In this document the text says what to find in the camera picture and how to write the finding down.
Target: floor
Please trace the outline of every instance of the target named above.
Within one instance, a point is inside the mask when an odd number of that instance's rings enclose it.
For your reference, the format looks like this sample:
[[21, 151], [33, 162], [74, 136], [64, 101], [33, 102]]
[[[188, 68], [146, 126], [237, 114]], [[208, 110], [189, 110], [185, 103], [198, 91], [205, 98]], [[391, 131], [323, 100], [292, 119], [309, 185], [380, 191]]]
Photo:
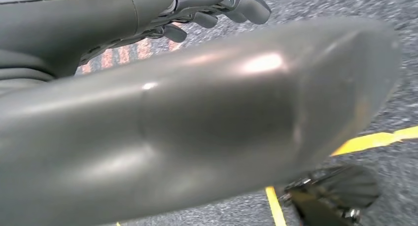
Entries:
[[[418, 125], [418, 0], [266, 0], [273, 10], [266, 25], [234, 24], [221, 18], [211, 30], [184, 26], [189, 33], [182, 44], [165, 39], [142, 41], [108, 51], [80, 69], [94, 72], [116, 64], [143, 59], [214, 38], [318, 16], [363, 16], [390, 22], [403, 42], [403, 67], [398, 91], [368, 129], [361, 134], [391, 132]], [[418, 141], [409, 140], [353, 154], [329, 158], [324, 165], [360, 163], [375, 171], [384, 196], [367, 213], [365, 226], [418, 225]], [[283, 208], [288, 226], [298, 226], [290, 209]], [[220, 203], [162, 216], [121, 223], [121, 226], [273, 226], [265, 192], [253, 192]]]

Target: yellow line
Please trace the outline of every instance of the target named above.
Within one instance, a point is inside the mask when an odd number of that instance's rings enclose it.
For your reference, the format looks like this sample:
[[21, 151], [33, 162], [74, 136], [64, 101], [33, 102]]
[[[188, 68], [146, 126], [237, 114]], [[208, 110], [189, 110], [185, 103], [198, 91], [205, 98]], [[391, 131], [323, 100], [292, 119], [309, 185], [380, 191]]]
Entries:
[[[390, 144], [401, 142], [408, 139], [418, 138], [418, 126], [401, 129], [393, 133], [379, 132], [370, 135], [360, 136], [345, 142], [331, 156], [345, 153], [358, 152], [376, 147], [389, 146]], [[283, 216], [279, 200], [274, 187], [266, 188], [267, 199], [270, 204], [273, 219], [276, 226], [286, 226], [286, 220]]]
[[276, 226], [285, 226], [286, 220], [284, 219], [283, 211], [281, 210], [279, 200], [277, 199], [276, 191], [274, 187], [266, 188], [267, 199], [269, 200], [270, 209], [272, 210], [273, 220]]

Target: red stripe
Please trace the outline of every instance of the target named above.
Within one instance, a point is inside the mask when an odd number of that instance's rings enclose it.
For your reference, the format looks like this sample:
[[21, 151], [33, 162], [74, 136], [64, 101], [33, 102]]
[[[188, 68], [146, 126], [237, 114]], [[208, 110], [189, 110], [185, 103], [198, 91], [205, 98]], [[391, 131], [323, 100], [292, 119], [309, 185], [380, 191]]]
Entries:
[[106, 50], [102, 54], [102, 68], [109, 68], [113, 66], [113, 53], [111, 49]]
[[118, 48], [119, 63], [124, 64], [129, 62], [129, 46], [123, 46]]
[[146, 38], [137, 42], [137, 46], [138, 59], [145, 59], [152, 55], [149, 39]]

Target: yellow stripe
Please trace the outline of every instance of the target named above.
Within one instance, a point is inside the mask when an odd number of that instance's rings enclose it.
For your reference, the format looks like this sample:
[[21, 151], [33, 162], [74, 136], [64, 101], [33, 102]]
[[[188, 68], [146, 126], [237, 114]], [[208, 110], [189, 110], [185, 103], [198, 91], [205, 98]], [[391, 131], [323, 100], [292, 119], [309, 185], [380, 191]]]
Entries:
[[269, 200], [270, 209], [272, 210], [273, 220], [276, 226], [285, 226], [283, 211], [280, 208], [280, 203], [276, 195], [274, 187], [266, 188], [267, 199]]
[[347, 141], [337, 151], [335, 151], [332, 156], [363, 151], [375, 147], [388, 146], [396, 142], [416, 138], [418, 138], [418, 126], [401, 129], [393, 133], [380, 132], [366, 136], [360, 136]]
[[[366, 136], [360, 136], [351, 139], [340, 148], [337, 149], [331, 156], [363, 151], [376, 147], [389, 146], [390, 144], [401, 142], [408, 139], [418, 138], [418, 126], [401, 129], [393, 133], [379, 132]], [[276, 226], [286, 226], [286, 221], [283, 216], [276, 192], [273, 187], [266, 188], [267, 199], [269, 200], [270, 209], [273, 214], [273, 219]]]

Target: gray carpet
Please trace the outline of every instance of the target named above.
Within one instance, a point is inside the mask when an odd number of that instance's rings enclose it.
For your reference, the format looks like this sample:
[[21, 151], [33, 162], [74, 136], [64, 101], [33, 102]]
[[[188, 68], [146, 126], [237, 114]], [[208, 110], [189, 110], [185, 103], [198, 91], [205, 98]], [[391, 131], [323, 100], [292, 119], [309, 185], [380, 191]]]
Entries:
[[[221, 18], [211, 30], [188, 25], [188, 39], [181, 47], [196, 45], [214, 38], [235, 35], [269, 25], [318, 16], [363, 16], [388, 21], [399, 31], [403, 42], [402, 79], [387, 107], [363, 134], [392, 131], [418, 125], [418, 0], [266, 0], [273, 15], [266, 25], [234, 24]], [[96, 71], [104, 66], [132, 61], [146, 54], [174, 49], [167, 40], [133, 44], [96, 58], [86, 68]], [[418, 225], [418, 148], [417, 141], [394, 144], [356, 154], [331, 158], [324, 164], [341, 161], [359, 163], [378, 173], [384, 196], [368, 212], [365, 226]], [[299, 225], [290, 209], [284, 208], [289, 226]], [[123, 226], [273, 226], [264, 191], [236, 197], [224, 202], [162, 216], [122, 223]]]

